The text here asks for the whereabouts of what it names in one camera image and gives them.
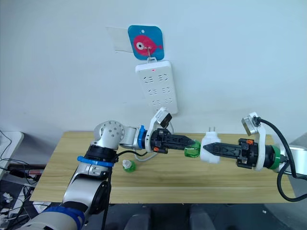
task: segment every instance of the pink fish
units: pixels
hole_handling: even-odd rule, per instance
[[[135,50],[143,56],[148,56],[148,49],[150,54],[153,54],[157,48],[163,49],[162,45],[157,46],[152,39],[145,35],[136,36],[133,44]]]

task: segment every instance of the black cable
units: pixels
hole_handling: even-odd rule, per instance
[[[111,194],[111,175],[112,175],[112,167],[110,167],[109,174],[107,176],[107,198],[106,198],[106,208],[104,211],[104,216],[102,218],[102,226],[101,230],[105,230],[106,227],[106,216],[107,216],[107,211],[109,209],[109,201],[110,201],[110,194]]]
[[[126,151],[122,151],[122,152],[116,154],[116,157],[113,159],[113,161],[114,161],[116,158],[118,158],[120,155],[123,155],[124,153],[128,153],[128,152],[129,152],[129,153],[133,153],[133,154],[135,154],[135,155],[137,155],[137,156],[139,156],[139,157],[145,156],[145,155],[147,154],[147,152],[145,152],[144,154],[139,154],[139,153],[137,153],[136,151],[126,150]]]
[[[49,205],[43,205],[43,204],[31,204],[31,205],[26,205],[26,206],[24,206],[24,207],[31,207],[32,205],[42,205],[42,206],[47,206],[47,207],[49,207]],[[23,206],[13,208],[13,209],[10,210],[10,212],[13,211],[13,210],[15,210],[15,209],[22,208],[22,207],[23,207]],[[7,213],[8,213],[8,211],[6,211],[6,212],[0,212],[0,214],[4,214],[4,215],[7,215]]]
[[[113,158],[113,160],[111,162],[112,163],[117,162],[118,157],[125,154],[125,153],[133,153],[133,154],[135,154],[139,157],[145,156],[147,154],[147,152],[145,152],[144,154],[139,154],[136,151],[126,150],[126,151],[122,151],[122,152],[116,154],[116,156]],[[110,201],[110,194],[111,194],[111,175],[112,175],[112,167],[110,167],[108,178],[107,178],[107,189],[108,189],[108,195],[107,195],[107,198],[106,198],[107,199],[107,206],[106,206],[105,211],[104,211],[101,230],[105,230],[105,227],[106,227],[106,216],[107,216],[107,212],[108,212],[108,209],[109,209],[109,201]]]
[[[267,125],[268,125],[269,127],[271,127],[271,128],[275,131],[275,133],[278,135],[280,141],[282,142],[282,144],[283,144],[283,146],[284,146],[284,148],[285,148],[285,150],[286,150],[287,156],[288,156],[288,158],[289,158],[290,168],[291,168],[291,174],[292,174],[292,176],[293,176],[294,178],[296,178],[297,175],[296,175],[295,163],[294,163],[293,155],[292,155],[291,149],[290,149],[290,147],[289,147],[289,145],[288,145],[288,142],[286,141],[286,139],[285,139],[284,136],[282,135],[281,131],[279,131],[279,129],[278,129],[275,125],[273,125],[271,122],[266,121],[266,120],[263,120],[263,119],[261,119],[261,117],[257,117],[257,120],[260,121],[260,122],[262,122],[262,123],[267,124]]]
[[[271,127],[275,131],[275,133],[278,135],[278,137],[279,137],[280,141],[282,142],[282,144],[283,144],[283,146],[285,148],[285,151],[287,153],[288,162],[286,164],[284,164],[284,166],[280,169],[280,171],[278,172],[278,176],[277,176],[277,189],[278,189],[280,195],[285,200],[290,201],[290,202],[297,202],[297,201],[301,201],[303,199],[306,199],[307,198],[307,194],[304,194],[304,195],[301,195],[301,196],[295,197],[295,198],[290,198],[290,197],[287,197],[287,195],[283,192],[283,189],[282,189],[282,176],[283,176],[283,173],[285,172],[285,170],[288,168],[288,166],[290,166],[291,175],[294,178],[307,180],[307,177],[304,176],[304,175],[297,175],[296,174],[295,162],[294,162],[294,159],[293,159],[293,155],[292,155],[291,149],[290,149],[290,147],[288,145],[288,142],[286,141],[286,139],[282,135],[281,131],[275,125],[273,125],[271,122],[269,122],[267,120],[263,120],[263,119],[261,119],[261,117],[255,117],[254,119],[255,119],[256,125],[259,125],[260,122],[262,122],[264,124],[267,124],[269,127]]]
[[[5,147],[5,149],[3,150],[3,152],[2,152],[2,154],[1,154],[1,156],[0,156],[0,159],[2,160],[2,156],[3,156],[4,152],[6,151],[6,149],[11,145],[12,140],[9,139],[1,130],[0,130],[0,133],[2,133],[2,135],[4,135],[4,136],[6,137],[6,139],[9,140],[9,144]]]
[[[279,173],[278,173],[278,176],[277,176],[277,188],[278,188],[278,191],[280,193],[280,195],[287,201],[290,201],[290,202],[297,202],[297,201],[301,201],[303,199],[306,199],[307,198],[307,194],[304,194],[304,195],[301,195],[299,197],[295,197],[295,198],[290,198],[288,197],[284,192],[283,192],[283,189],[282,189],[282,176],[283,176],[283,173],[284,171],[288,168],[289,166],[289,162],[287,162],[283,167],[282,169],[280,169]]]
[[[8,227],[6,230],[11,230],[13,227],[15,227],[17,224],[22,223],[23,221],[28,220],[28,217],[18,221],[17,223],[13,224],[12,226]]]
[[[9,144],[5,147],[5,149],[3,150],[3,152],[2,152],[1,155],[0,155],[0,162],[1,162],[1,161],[12,161],[12,162],[16,162],[16,163],[18,163],[18,164],[24,163],[24,164],[29,165],[27,162],[22,161],[22,160],[16,160],[16,159],[13,159],[13,158],[2,158],[2,156],[3,156],[3,154],[5,153],[6,149],[11,145],[12,140],[11,140],[10,138],[8,138],[1,130],[0,130],[0,133],[1,133],[2,135],[4,135],[4,136],[6,137],[7,140],[9,140]],[[28,184],[35,184],[36,182],[34,182],[34,183],[30,183],[30,182],[29,182],[28,178],[26,177],[25,166],[23,165],[23,167],[24,167],[24,177],[25,177],[25,179],[27,180]]]
[[[23,210],[24,210],[24,203],[25,203],[26,200],[27,200],[28,198],[30,198],[30,196],[31,196],[31,194],[30,194],[30,190],[31,190],[31,189],[29,189],[29,190],[28,190],[29,196],[26,197],[25,188],[26,188],[26,186],[24,185],[23,188],[22,188],[22,191],[23,191],[23,194],[24,194],[24,200],[21,201],[21,202],[22,202],[22,205],[21,205],[21,207],[20,207],[20,210],[18,211],[18,213],[17,213],[15,219],[14,219],[12,222],[9,223],[9,226],[8,226],[8,227],[14,225],[15,221],[18,220],[18,218],[20,217],[20,215],[23,213]]]

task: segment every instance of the wire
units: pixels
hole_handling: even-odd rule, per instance
[[[278,192],[280,193],[280,195],[287,201],[290,201],[290,202],[297,202],[297,201],[301,201],[303,199],[306,199],[307,198],[307,194],[304,194],[304,195],[301,195],[299,197],[295,197],[295,198],[290,198],[288,197],[284,192],[283,192],[283,189],[282,189],[282,176],[283,176],[283,173],[284,171],[288,168],[289,166],[289,162],[287,162],[283,167],[282,169],[280,169],[279,173],[278,173],[278,176],[277,176],[277,188],[278,188]]]
[[[7,228],[6,230],[11,230],[13,227],[15,227],[17,224],[22,223],[23,221],[28,220],[28,217],[18,221],[17,223],[11,225],[9,228]]]
[[[295,197],[295,198],[290,198],[288,197],[284,192],[283,192],[283,189],[282,189],[282,176],[283,176],[283,173],[285,172],[285,170],[290,166],[290,169],[291,169],[291,175],[296,178],[296,179],[303,179],[303,180],[307,180],[307,177],[306,176],[303,176],[303,175],[297,175],[296,174],[296,170],[295,170],[295,162],[294,162],[294,159],[293,159],[293,155],[292,155],[292,152],[291,152],[291,149],[288,145],[288,142],[286,141],[286,139],[284,138],[284,136],[282,135],[281,131],[275,126],[273,125],[271,122],[269,121],[266,121],[266,120],[263,120],[261,119],[261,117],[255,117],[254,118],[255,121],[256,121],[256,125],[259,125],[260,122],[264,123],[264,124],[267,124],[269,127],[271,127],[275,133],[278,135],[280,141],[282,142],[284,148],[285,148],[285,151],[287,153],[287,156],[288,156],[288,162],[286,164],[284,164],[284,166],[280,169],[280,171],[278,172],[278,176],[277,176],[277,189],[278,189],[278,192],[280,193],[280,195],[287,201],[290,201],[290,202],[297,202],[297,201],[300,201],[300,200],[303,200],[303,199],[306,199],[307,198],[307,194],[304,194],[304,195],[301,195],[299,197]]]
[[[0,156],[0,159],[2,160],[2,156],[3,156],[4,152],[6,151],[6,149],[11,145],[12,140],[9,139],[1,130],[0,130],[0,133],[2,133],[2,135],[4,135],[9,140],[9,144],[5,147],[5,149],[3,150],[3,152],[2,152],[2,154]]]
[[[20,207],[20,210],[18,211],[18,213],[17,213],[17,215],[16,215],[14,221],[13,221],[12,223],[9,223],[9,227],[12,226],[12,225],[14,225],[15,221],[20,217],[20,215],[22,214],[23,210],[27,213],[27,211],[26,211],[25,208],[24,208],[24,203],[26,202],[27,199],[29,199],[29,198],[31,197],[31,194],[29,194],[29,196],[26,197],[25,188],[26,188],[26,186],[24,185],[23,188],[22,188],[22,191],[23,191],[23,194],[24,194],[24,200],[22,201],[21,199],[18,199],[18,200],[20,200],[21,203],[22,203],[22,205],[21,205],[21,207]]]
[[[139,154],[139,153],[137,153],[136,151],[126,150],[126,151],[122,151],[122,152],[116,154],[116,156],[113,158],[112,161],[115,162],[116,159],[118,159],[119,156],[123,155],[124,153],[128,153],[128,152],[129,152],[129,153],[134,153],[135,155],[137,155],[137,156],[139,156],[139,157],[145,156],[145,155],[147,154],[147,152],[145,152],[144,154]]]
[[[148,161],[148,160],[150,160],[151,158],[155,157],[156,155],[158,155],[157,152],[155,152],[153,155],[151,155],[151,156],[149,156],[149,157],[147,157],[147,158],[145,158],[145,159],[140,159],[140,158],[138,158],[138,156],[135,154],[135,155],[134,155],[134,158],[137,159],[137,160],[140,161],[140,162],[145,162],[145,161]]]
[[[286,150],[286,153],[287,153],[287,155],[288,155],[288,158],[289,158],[289,161],[290,161],[291,174],[292,174],[292,176],[293,176],[294,178],[296,178],[297,175],[296,175],[295,163],[294,163],[293,155],[292,155],[291,149],[290,149],[290,147],[289,147],[289,145],[288,145],[286,139],[285,139],[284,136],[282,135],[281,131],[279,131],[279,129],[278,129],[275,125],[273,125],[271,122],[268,122],[268,121],[266,121],[266,120],[263,120],[263,119],[261,119],[260,117],[259,117],[258,120],[259,120],[260,122],[262,122],[262,123],[267,124],[267,125],[268,125],[269,127],[271,127],[271,128],[275,131],[275,133],[278,135],[278,137],[279,137],[280,141],[282,142],[282,144],[283,144],[283,146],[284,146],[284,148],[285,148],[285,150]]]
[[[1,155],[0,155],[0,162],[1,162],[1,161],[12,161],[12,162],[16,162],[16,163],[18,163],[18,164],[23,163],[23,164],[29,165],[27,162],[22,161],[22,160],[16,160],[16,159],[13,159],[13,158],[2,158],[2,156],[3,156],[3,154],[5,153],[6,149],[11,145],[12,140],[11,140],[10,138],[8,138],[1,130],[0,130],[0,133],[1,133],[2,135],[4,135],[4,136],[6,137],[6,139],[9,140],[9,144],[5,147],[5,149],[3,150],[3,152],[2,152]],[[22,166],[23,166],[23,168],[24,168],[24,177],[25,177],[25,179],[27,180],[28,184],[30,184],[30,185],[35,184],[36,181],[35,181],[34,183],[29,182],[28,178],[26,177],[25,166],[24,166],[24,165],[22,165]]]
[[[107,198],[106,198],[106,208],[104,211],[104,216],[102,218],[102,226],[101,226],[101,230],[105,230],[106,227],[106,216],[107,216],[107,212],[109,209],[109,202],[110,202],[110,194],[111,194],[111,175],[112,175],[112,167],[110,167],[109,169],[109,174],[107,176]]]
[[[168,127],[167,127],[167,129],[168,129],[168,131],[170,131],[171,132],[171,134],[174,134],[174,127],[173,127],[173,125],[172,125],[172,123],[171,122],[169,122],[168,123]]]
[[[31,205],[26,205],[26,206],[24,206],[24,207],[31,207],[32,205],[42,205],[42,206],[47,206],[47,207],[49,207],[49,205],[44,205],[44,204],[31,204]],[[23,207],[23,206],[13,208],[13,209],[11,209],[11,210],[10,210],[10,212],[11,212],[11,211],[13,211],[13,210],[16,210],[16,209],[22,208],[22,207]],[[6,212],[0,212],[0,214],[4,214],[4,215],[6,215],[8,212],[9,212],[9,211],[6,211]]]
[[[12,220],[12,219],[16,219],[16,217],[9,218],[9,219],[5,219],[5,220]]]

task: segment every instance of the robotic arm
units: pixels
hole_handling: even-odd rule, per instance
[[[146,149],[147,152],[168,153],[168,149],[185,150],[191,146],[198,146],[194,150],[200,151],[200,143],[186,136],[174,135],[167,129],[171,118],[171,114],[165,108],[161,108],[151,119],[148,130],[144,126],[124,126],[117,121],[99,124],[94,130],[95,139],[85,156],[78,157],[80,163],[71,178],[62,204],[48,208],[24,224],[20,230],[80,230],[90,215],[103,210],[105,212],[102,229],[104,229],[111,192],[112,167],[118,162],[121,154],[126,152],[137,154],[132,150],[141,149]],[[265,145],[266,133],[261,123],[273,128],[284,148]],[[238,167],[253,168],[256,171],[260,171],[263,167],[272,169],[278,172],[277,187],[283,198],[288,201],[307,198],[307,194],[289,198],[281,187],[284,173],[291,173],[294,178],[307,180],[307,168],[304,164],[304,167],[299,167],[298,172],[295,169],[295,164],[302,165],[300,161],[305,160],[305,156],[293,155],[281,132],[270,122],[258,117],[256,113],[243,118],[242,124],[248,135],[256,134],[255,141],[241,138],[238,145],[210,143],[201,148],[207,154],[236,159]],[[119,146],[131,150],[117,153]]]
[[[144,126],[129,127],[117,121],[107,121],[94,129],[92,141],[85,156],[79,156],[79,165],[64,194],[62,204],[50,207],[20,230],[80,230],[92,214],[104,212],[103,226],[111,192],[112,167],[126,149],[168,153],[168,149],[183,150],[194,143],[186,136],[171,134],[167,127],[171,114],[161,108],[151,119],[148,130]]]

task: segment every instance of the green ring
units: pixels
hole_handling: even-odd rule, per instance
[[[280,149],[277,148],[275,145],[271,145],[271,146],[273,147],[273,150],[275,152],[275,160],[269,169],[276,169],[280,164]]]

